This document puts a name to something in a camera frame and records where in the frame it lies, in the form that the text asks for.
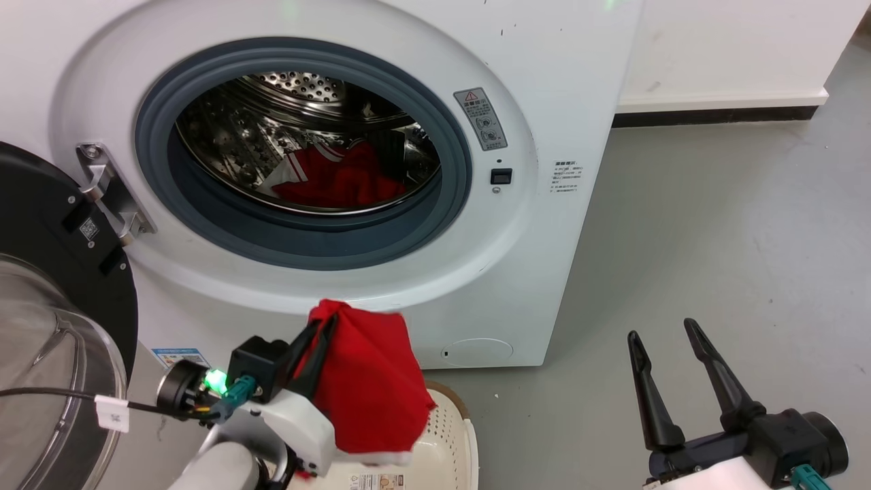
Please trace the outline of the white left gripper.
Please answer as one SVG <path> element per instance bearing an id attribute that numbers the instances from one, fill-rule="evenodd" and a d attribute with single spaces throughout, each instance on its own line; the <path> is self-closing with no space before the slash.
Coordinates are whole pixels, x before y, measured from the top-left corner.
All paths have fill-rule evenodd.
<path id="1" fill-rule="evenodd" d="M 337 451 L 335 428 L 314 401 L 335 335 L 338 314 L 308 323 L 290 344 L 291 363 L 284 388 L 268 404 L 248 402 L 223 424 L 231 441 L 283 472 L 324 477 Z M 292 391 L 303 391 L 303 396 Z"/>

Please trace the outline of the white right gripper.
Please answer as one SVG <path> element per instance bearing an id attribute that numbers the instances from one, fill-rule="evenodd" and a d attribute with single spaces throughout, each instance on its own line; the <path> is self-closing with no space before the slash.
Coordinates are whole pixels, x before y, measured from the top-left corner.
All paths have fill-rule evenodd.
<path id="1" fill-rule="evenodd" d="M 651 360 L 640 335 L 627 335 L 645 447 L 651 452 L 644 489 L 768 489 L 744 459 L 747 426 L 766 415 L 766 407 L 740 384 L 727 362 L 693 318 L 683 321 L 695 357 L 705 366 L 726 432 L 685 440 L 674 424 L 651 375 Z"/>

